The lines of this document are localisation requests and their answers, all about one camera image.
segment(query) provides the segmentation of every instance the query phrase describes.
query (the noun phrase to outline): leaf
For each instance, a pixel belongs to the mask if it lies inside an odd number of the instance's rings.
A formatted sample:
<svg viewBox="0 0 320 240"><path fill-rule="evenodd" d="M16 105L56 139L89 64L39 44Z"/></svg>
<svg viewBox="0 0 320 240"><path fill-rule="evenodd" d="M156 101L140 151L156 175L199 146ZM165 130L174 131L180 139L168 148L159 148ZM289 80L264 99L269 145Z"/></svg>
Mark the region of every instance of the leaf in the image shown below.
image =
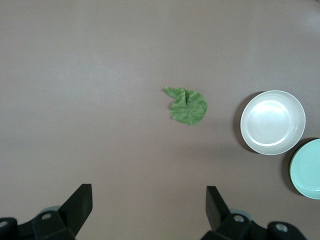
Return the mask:
<svg viewBox="0 0 320 240"><path fill-rule="evenodd" d="M164 87L163 91L176 99L170 108L174 120L193 126L204 118L208 105L199 92L183 87L170 88L168 86Z"/></svg>

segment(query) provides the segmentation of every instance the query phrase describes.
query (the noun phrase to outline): beige surface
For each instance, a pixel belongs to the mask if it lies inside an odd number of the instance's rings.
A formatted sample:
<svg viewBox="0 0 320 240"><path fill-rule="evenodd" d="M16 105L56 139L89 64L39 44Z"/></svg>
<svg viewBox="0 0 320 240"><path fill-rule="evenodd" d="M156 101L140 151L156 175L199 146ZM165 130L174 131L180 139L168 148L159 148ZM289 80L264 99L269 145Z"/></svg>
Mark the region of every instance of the beige surface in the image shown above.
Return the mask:
<svg viewBox="0 0 320 240"><path fill-rule="evenodd" d="M78 240L199 240L207 185L263 227L320 235L320 201L293 188L293 150L243 147L248 97L302 103L319 137L316 0L0 0L0 216L19 223L93 185ZM170 118L164 86L202 93L204 119Z"/></svg>

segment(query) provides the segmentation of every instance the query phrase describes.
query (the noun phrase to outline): mint green plate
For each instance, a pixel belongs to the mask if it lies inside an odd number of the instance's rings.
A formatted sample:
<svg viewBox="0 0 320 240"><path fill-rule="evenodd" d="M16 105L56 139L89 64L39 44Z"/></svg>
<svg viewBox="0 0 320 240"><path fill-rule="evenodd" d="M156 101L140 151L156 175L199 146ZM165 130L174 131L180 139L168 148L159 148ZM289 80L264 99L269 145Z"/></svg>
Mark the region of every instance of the mint green plate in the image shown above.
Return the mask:
<svg viewBox="0 0 320 240"><path fill-rule="evenodd" d="M302 195L320 200L320 139L306 143L294 154L290 177Z"/></svg>

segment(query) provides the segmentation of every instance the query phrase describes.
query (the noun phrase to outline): screw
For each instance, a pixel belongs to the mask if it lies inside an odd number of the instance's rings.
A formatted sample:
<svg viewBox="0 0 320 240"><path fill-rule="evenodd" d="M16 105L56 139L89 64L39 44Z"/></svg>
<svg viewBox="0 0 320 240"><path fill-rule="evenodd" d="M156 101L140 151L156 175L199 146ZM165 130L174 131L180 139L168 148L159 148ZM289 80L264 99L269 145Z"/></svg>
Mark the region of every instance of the screw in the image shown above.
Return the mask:
<svg viewBox="0 0 320 240"><path fill-rule="evenodd" d="M286 233L286 232L289 231L289 229L288 229L285 225L283 225L283 224L281 224L281 223L276 224L276 225L275 225L275 228L276 228L278 231L283 232L283 233Z"/></svg>
<svg viewBox="0 0 320 240"><path fill-rule="evenodd" d="M2 222L0 222L0 228L6 226L7 224L8 224L7 221L2 221Z"/></svg>
<svg viewBox="0 0 320 240"><path fill-rule="evenodd" d="M50 213L47 213L47 214L45 214L45 215L43 215L41 217L42 220L46 220L46 219L49 219L49 218L51 218L51 214Z"/></svg>
<svg viewBox="0 0 320 240"><path fill-rule="evenodd" d="M245 221L245 219L240 215L235 215L233 219L238 223L243 223Z"/></svg>

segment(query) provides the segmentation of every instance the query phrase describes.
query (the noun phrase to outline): white plate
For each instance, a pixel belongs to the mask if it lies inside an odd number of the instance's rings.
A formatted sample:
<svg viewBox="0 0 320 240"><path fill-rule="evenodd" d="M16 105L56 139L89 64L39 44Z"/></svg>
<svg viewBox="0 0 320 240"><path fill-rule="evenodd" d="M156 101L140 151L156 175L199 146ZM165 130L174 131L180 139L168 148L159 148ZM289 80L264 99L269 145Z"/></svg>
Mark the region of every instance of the white plate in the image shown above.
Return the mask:
<svg viewBox="0 0 320 240"><path fill-rule="evenodd" d="M246 144L260 154L276 155L291 149L306 126L301 103L285 91L266 91L245 107L240 121Z"/></svg>
<svg viewBox="0 0 320 240"><path fill-rule="evenodd" d="M303 145L293 156L290 177L304 196L320 199L320 139Z"/></svg>

